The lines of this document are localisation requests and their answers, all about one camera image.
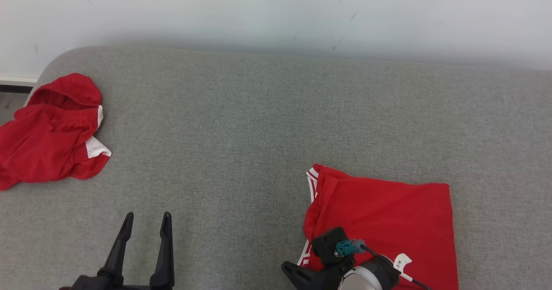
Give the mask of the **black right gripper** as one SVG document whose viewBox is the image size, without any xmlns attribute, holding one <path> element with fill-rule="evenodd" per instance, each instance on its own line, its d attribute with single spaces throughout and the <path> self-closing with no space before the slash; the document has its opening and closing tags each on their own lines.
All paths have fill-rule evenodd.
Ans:
<svg viewBox="0 0 552 290">
<path fill-rule="evenodd" d="M 296 290 L 337 290 L 344 275 L 353 266 L 353 261 L 341 261 L 321 271 L 313 271 L 286 261 L 282 263 L 282 272 Z"/>
</svg>

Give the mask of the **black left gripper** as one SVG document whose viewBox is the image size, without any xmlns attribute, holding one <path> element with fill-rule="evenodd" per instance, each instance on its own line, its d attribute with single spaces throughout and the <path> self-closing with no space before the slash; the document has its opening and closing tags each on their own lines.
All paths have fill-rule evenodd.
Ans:
<svg viewBox="0 0 552 290">
<path fill-rule="evenodd" d="M 98 276 L 79 276 L 71 285 L 72 290 L 172 290 L 175 285 L 173 227 L 170 212 L 163 214 L 160 226 L 160 249 L 154 274 L 149 285 L 116 285 L 112 278 L 124 278 L 122 274 L 126 245 L 132 236 L 134 213 L 129 212 L 113 243 L 104 266 Z"/>
</svg>

